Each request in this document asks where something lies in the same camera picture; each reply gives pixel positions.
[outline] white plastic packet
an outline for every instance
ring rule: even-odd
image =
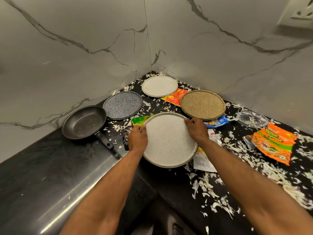
[[[218,145],[222,145],[221,140],[215,137],[215,132],[213,129],[208,129],[209,138],[216,142]],[[194,155],[194,169],[207,171],[207,172],[217,172],[213,164],[209,161],[208,157],[202,150],[198,148],[197,153]]]

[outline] plate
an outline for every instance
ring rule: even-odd
[[[173,94],[178,88],[175,79],[168,76],[155,76],[145,80],[141,86],[143,93],[148,96],[161,98]]]
[[[191,117],[202,120],[214,120],[221,117],[226,110],[223,99],[208,90],[193,90],[180,100],[182,110]]]
[[[133,91],[122,91],[110,96],[103,103],[103,109],[108,118],[112,120],[127,119],[141,109],[142,97]]]
[[[198,150],[198,145],[189,136],[185,116],[163,112],[149,118],[147,126],[148,146],[144,157],[152,164],[174,168],[189,162]]]

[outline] green snack packet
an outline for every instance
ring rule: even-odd
[[[134,125],[142,126],[147,121],[147,119],[151,118],[152,116],[153,115],[132,118],[131,123],[133,124],[133,126]]]

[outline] wall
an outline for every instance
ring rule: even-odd
[[[144,0],[0,0],[0,50],[0,162],[151,71]]]
[[[145,0],[152,69],[313,134],[313,33],[289,0]]]

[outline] black frying pan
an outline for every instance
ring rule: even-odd
[[[106,120],[106,112],[99,106],[85,106],[74,111],[64,122],[62,134],[70,139],[95,135],[108,149],[113,145],[99,130]]]

